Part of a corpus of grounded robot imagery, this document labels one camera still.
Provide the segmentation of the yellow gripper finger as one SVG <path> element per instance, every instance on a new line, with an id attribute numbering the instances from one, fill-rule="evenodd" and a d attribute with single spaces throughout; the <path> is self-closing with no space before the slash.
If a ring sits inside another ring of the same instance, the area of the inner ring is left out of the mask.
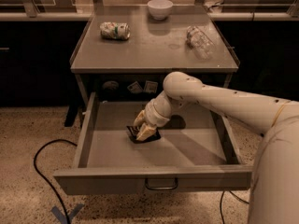
<path id="1" fill-rule="evenodd" d="M 134 120 L 134 126 L 140 127 L 144 122 L 145 122 L 145 115 L 144 115 L 144 111 L 141 110 Z"/>
<path id="2" fill-rule="evenodd" d="M 136 135 L 137 141 L 145 141 L 149 137 L 153 136 L 156 133 L 156 127 L 150 126 L 147 123 L 143 123 L 140 127 L 139 132 Z"/>

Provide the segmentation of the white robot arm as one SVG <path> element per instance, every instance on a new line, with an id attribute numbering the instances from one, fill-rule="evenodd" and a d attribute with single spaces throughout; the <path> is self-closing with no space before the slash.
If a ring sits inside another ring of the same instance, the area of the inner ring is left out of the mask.
<path id="1" fill-rule="evenodd" d="M 248 224 L 299 223 L 299 103 L 208 86 L 182 72 L 168 74 L 163 91 L 138 114 L 144 141 L 187 103 L 199 104 L 261 135 L 250 180 Z"/>

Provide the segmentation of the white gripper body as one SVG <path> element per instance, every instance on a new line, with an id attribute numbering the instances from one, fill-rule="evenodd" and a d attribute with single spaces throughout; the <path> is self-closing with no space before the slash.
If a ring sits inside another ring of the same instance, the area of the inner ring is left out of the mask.
<path id="1" fill-rule="evenodd" d="M 163 127 L 171 116 L 171 105 L 166 98 L 150 100 L 145 107 L 145 120 L 150 126 Z"/>

